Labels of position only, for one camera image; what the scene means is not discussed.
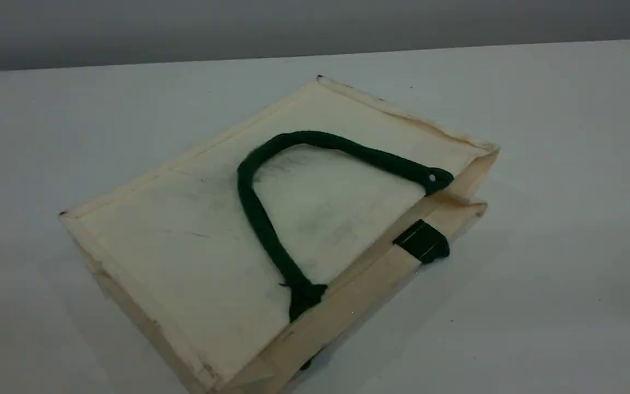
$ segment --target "white surface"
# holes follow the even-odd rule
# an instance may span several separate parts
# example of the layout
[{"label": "white surface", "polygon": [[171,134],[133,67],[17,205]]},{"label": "white surface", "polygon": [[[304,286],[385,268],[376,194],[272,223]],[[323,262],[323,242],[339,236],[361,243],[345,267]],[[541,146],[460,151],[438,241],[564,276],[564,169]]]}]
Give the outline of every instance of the white surface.
[{"label": "white surface", "polygon": [[630,392],[630,42],[0,73],[0,392],[183,392],[56,214],[317,74],[503,151],[452,257],[292,389]]}]

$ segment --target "bag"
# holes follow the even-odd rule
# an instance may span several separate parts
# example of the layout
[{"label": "bag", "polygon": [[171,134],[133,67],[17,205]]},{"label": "bag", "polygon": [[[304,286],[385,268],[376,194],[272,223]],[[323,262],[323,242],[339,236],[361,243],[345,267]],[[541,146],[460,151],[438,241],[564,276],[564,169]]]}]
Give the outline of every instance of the bag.
[{"label": "bag", "polygon": [[60,218],[189,392],[277,392],[448,255],[498,150],[318,77]]}]

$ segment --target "tabletop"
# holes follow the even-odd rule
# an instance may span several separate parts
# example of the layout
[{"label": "tabletop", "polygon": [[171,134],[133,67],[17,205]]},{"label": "tabletop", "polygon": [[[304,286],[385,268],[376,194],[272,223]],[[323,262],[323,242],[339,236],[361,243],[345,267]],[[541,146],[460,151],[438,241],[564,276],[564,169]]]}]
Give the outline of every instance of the tabletop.
[{"label": "tabletop", "polygon": [[485,217],[288,392],[630,392],[630,40],[0,72],[0,392],[185,392],[57,213],[318,74],[502,147]]}]

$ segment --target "gray wall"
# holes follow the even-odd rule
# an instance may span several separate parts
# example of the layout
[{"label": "gray wall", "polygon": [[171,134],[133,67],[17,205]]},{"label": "gray wall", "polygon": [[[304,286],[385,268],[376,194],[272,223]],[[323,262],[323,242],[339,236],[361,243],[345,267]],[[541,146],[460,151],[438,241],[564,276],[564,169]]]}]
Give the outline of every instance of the gray wall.
[{"label": "gray wall", "polygon": [[630,38],[630,0],[0,0],[0,69]]}]

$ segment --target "bag handle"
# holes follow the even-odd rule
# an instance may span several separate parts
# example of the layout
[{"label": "bag handle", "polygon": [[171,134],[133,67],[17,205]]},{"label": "bag handle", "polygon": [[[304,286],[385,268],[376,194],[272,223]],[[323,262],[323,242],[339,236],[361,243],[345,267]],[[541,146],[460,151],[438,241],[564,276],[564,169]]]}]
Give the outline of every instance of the bag handle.
[{"label": "bag handle", "polygon": [[248,154],[237,168],[237,192],[249,224],[283,276],[282,285],[290,288],[288,308],[290,321],[319,304],[327,285],[314,285],[310,282],[285,251],[252,184],[254,175],[262,164],[282,150],[300,144],[345,152],[374,167],[422,185],[426,195],[439,192],[453,181],[453,175],[441,168],[426,167],[412,160],[364,147],[346,138],[321,131],[305,130],[279,134]]}]

